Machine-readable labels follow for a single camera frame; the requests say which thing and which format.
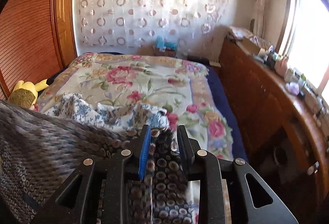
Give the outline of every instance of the metal bolt head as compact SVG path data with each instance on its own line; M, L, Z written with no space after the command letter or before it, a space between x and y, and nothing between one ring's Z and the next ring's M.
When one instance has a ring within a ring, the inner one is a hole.
M83 161L83 164L84 164L84 165L91 165L91 164L93 164L93 160L90 159L90 158L85 159L85 160Z
M207 152L205 150L198 150L196 152L199 156L206 156L207 155Z
M242 158L236 158L235 159L235 163L237 165L244 165L246 163L246 161L244 159L242 159Z
M123 151L121 151L121 154L122 154L123 156L128 156L128 155L131 154L131 151L130 151L130 150L123 150Z

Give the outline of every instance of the sunlit window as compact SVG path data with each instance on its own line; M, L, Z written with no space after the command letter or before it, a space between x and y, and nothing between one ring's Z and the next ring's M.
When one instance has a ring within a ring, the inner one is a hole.
M329 103L329 11L321 0L296 0L288 64Z

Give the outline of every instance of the blue and white floral cloth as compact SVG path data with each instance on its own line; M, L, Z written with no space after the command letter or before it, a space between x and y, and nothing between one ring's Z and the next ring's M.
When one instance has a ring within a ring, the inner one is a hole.
M140 129L144 124L151 128L167 128L166 109L145 103L133 103L124 107L97 104L97 108L83 100L81 94L63 94L60 100L45 114L104 127L114 132Z

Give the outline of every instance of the triangular cutout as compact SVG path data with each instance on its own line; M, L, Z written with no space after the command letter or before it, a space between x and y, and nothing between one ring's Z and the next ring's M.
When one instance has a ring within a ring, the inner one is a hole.
M82 175L77 175L69 184L68 188L59 196L57 203L71 208L74 208L75 201L77 200L78 192L82 183Z
M255 208L260 208L273 203L271 196L263 189L261 184L251 174L246 174L246 180L249 186L252 203Z

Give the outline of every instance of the plush doll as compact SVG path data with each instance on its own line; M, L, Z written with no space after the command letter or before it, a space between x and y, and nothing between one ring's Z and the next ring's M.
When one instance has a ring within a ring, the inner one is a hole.
M18 81L13 92L8 98L8 102L17 106L34 110L34 104L37 101L38 91L48 87L47 79L34 85L32 82Z

